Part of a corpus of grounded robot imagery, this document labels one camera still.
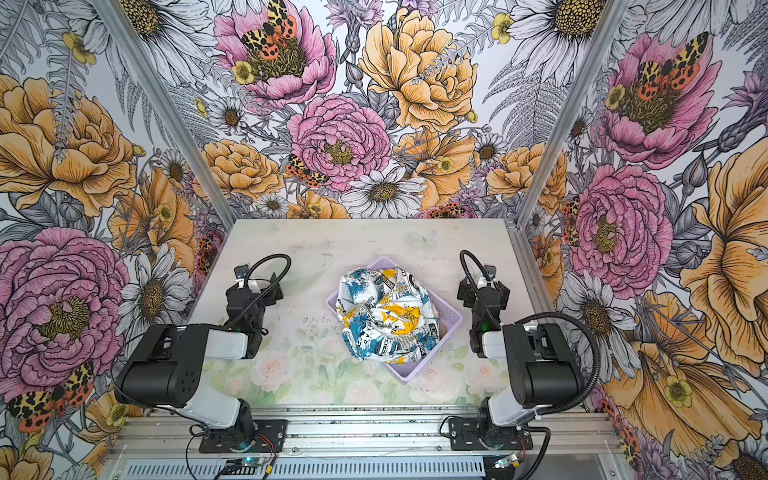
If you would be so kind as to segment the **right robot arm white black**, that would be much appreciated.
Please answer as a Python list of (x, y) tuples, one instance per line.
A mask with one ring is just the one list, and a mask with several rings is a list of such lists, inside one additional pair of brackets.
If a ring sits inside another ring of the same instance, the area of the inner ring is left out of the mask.
[(543, 322), (543, 313), (499, 322), (509, 294), (497, 281), (478, 286), (467, 277), (459, 283), (457, 299), (472, 313), (470, 349), (480, 358), (505, 361), (509, 383), (482, 401), (474, 424), (450, 422), (454, 450), (528, 449), (531, 421), (573, 408), (594, 388), (594, 378), (582, 373), (561, 327)]

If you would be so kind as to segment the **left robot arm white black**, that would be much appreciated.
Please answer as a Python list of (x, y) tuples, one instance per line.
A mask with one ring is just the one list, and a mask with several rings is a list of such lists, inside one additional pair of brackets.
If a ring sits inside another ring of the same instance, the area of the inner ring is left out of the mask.
[(202, 425), (207, 438), (244, 451), (257, 438), (247, 401), (225, 395), (202, 380), (207, 360), (253, 359), (268, 330), (264, 314), (283, 298), (279, 276), (254, 291), (240, 279), (227, 291), (229, 319), (223, 325), (156, 325), (139, 337), (114, 381), (121, 403), (170, 410)]

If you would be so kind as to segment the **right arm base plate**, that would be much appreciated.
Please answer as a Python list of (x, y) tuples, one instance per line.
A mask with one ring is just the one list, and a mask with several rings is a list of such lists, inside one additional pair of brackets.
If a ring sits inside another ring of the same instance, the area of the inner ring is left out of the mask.
[(484, 424), (477, 418), (448, 417), (445, 432), (453, 451), (532, 450), (532, 437), (514, 427)]

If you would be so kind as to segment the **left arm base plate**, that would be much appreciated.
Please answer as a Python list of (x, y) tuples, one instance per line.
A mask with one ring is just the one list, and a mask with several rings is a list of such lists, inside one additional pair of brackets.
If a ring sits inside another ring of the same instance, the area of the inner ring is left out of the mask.
[(286, 420), (255, 420), (254, 438), (250, 441), (245, 440), (236, 426), (215, 429), (201, 440), (198, 451), (202, 454), (280, 453), (283, 449), (287, 425)]

